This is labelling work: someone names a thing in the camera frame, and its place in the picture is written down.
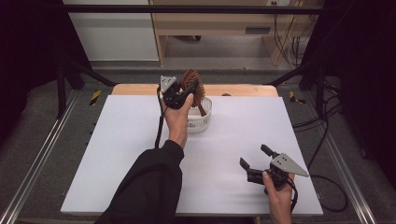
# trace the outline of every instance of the white table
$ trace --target white table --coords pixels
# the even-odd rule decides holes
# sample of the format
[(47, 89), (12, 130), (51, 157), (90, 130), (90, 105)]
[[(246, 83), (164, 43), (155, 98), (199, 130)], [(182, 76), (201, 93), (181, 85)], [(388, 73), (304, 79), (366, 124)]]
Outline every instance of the white table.
[[(177, 216), (268, 214), (264, 187), (247, 182), (239, 159), (253, 169), (268, 168), (271, 158), (260, 150), (265, 144), (287, 153), (306, 170), (282, 98), (208, 97), (213, 101), (211, 123), (204, 132), (190, 134), (184, 149)], [(104, 212), (137, 156), (154, 147), (159, 115), (156, 96), (108, 96), (61, 212)], [(160, 146), (167, 135), (165, 123)], [(296, 176), (295, 184), (299, 200), (293, 214), (323, 215), (311, 179)]]

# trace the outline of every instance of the white wall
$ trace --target white wall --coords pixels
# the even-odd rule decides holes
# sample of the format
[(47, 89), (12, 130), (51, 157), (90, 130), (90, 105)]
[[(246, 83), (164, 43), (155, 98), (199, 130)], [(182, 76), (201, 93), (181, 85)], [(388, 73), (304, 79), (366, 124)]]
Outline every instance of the white wall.
[[(148, 5), (148, 0), (64, 0), (65, 4)], [(90, 61), (158, 61), (149, 14), (69, 13)]]

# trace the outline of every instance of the person's right hand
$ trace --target person's right hand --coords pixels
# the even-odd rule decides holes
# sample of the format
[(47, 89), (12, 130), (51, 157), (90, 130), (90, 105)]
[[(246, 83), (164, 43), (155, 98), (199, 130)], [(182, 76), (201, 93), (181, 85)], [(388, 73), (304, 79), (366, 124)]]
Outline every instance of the person's right hand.
[(167, 108), (165, 102), (162, 99), (164, 116), (166, 124), (169, 129), (169, 140), (178, 143), (182, 148), (186, 146), (187, 142), (187, 123), (189, 110), (193, 101), (193, 94), (190, 93), (186, 99), (186, 102), (180, 109)]
[[(289, 177), (294, 180), (294, 174), (289, 174)], [(271, 176), (265, 171), (262, 173), (262, 180), (268, 191), (271, 219), (275, 224), (290, 224), (291, 186), (285, 184), (281, 190), (276, 190)]]

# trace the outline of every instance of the white basket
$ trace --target white basket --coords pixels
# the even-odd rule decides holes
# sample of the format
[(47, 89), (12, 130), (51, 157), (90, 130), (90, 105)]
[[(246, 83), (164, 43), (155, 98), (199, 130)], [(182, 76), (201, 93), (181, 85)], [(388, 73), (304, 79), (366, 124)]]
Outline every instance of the white basket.
[(201, 105), (204, 108), (206, 115), (201, 117), (198, 106), (190, 108), (188, 115), (189, 122), (187, 124), (187, 133), (200, 133), (204, 131), (207, 126), (209, 126), (210, 117), (212, 115), (212, 101), (209, 98), (204, 97)]

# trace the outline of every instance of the person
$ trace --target person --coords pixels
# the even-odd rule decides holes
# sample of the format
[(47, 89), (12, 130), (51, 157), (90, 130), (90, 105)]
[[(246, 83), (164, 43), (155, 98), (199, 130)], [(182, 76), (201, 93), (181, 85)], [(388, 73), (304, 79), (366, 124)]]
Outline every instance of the person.
[[(110, 205), (95, 224), (153, 224), (174, 222), (181, 191), (180, 163), (187, 143), (188, 113), (193, 102), (190, 94), (178, 110), (166, 108), (164, 118), (169, 136), (163, 147), (147, 149), (122, 179)], [(291, 189), (276, 191), (272, 179), (263, 174), (270, 199), (271, 217), (276, 224), (291, 223)]]
[[(294, 174), (289, 174), (289, 178), (294, 181)], [(291, 186), (285, 184), (280, 190), (276, 190), (271, 176), (265, 171), (262, 172), (262, 181), (268, 192), (270, 215), (274, 224), (290, 224)]]

